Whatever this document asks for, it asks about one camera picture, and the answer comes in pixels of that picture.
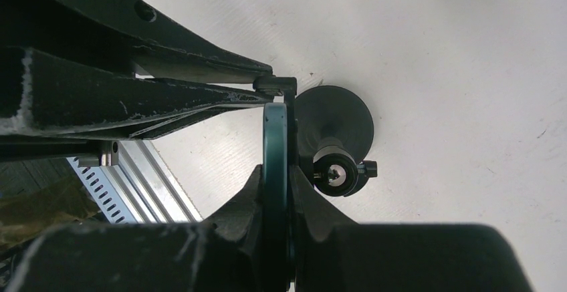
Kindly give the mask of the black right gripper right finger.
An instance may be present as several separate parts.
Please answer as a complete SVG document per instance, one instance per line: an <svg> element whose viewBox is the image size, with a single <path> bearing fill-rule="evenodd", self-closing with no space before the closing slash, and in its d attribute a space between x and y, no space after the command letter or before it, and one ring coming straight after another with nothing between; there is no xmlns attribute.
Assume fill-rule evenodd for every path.
<svg viewBox="0 0 567 292"><path fill-rule="evenodd" d="M297 291L531 291L505 238L480 224L359 224L290 169Z"/></svg>

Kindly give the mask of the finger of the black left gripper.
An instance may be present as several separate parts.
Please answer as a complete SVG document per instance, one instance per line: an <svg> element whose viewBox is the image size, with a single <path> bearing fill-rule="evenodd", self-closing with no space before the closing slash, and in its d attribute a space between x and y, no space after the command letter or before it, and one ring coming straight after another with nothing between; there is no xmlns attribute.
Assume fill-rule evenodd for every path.
<svg viewBox="0 0 567 292"><path fill-rule="evenodd" d="M249 84L271 66L224 50L143 0L1 0L1 45L117 74Z"/></svg>
<svg viewBox="0 0 567 292"><path fill-rule="evenodd" d="M153 140L271 95L193 82L138 79L32 48L1 49L1 134Z"/></svg>

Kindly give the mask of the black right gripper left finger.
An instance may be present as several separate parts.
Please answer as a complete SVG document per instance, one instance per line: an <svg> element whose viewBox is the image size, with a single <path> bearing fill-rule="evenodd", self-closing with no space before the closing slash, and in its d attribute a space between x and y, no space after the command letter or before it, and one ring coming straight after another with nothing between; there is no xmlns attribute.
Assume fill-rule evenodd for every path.
<svg viewBox="0 0 567 292"><path fill-rule="evenodd" d="M52 228L27 248L8 291L263 291L262 167L199 223Z"/></svg>

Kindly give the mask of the black phone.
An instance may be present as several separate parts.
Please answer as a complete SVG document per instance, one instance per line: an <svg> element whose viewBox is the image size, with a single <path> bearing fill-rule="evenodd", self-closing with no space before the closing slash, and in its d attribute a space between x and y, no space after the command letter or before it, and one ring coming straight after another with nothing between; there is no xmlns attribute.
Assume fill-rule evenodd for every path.
<svg viewBox="0 0 567 292"><path fill-rule="evenodd" d="M288 113L284 103L263 109L263 290L287 291Z"/></svg>

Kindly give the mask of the black tall clamp stand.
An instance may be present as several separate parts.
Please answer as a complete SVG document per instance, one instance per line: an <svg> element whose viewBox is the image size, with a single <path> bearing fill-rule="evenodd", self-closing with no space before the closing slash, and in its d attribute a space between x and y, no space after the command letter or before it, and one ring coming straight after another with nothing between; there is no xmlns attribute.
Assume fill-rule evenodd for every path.
<svg viewBox="0 0 567 292"><path fill-rule="evenodd" d="M295 78L258 78L253 87L284 97L296 119L298 163L321 193L352 196L377 177L377 163L366 159L374 122L368 106L354 92L323 85L299 94Z"/></svg>

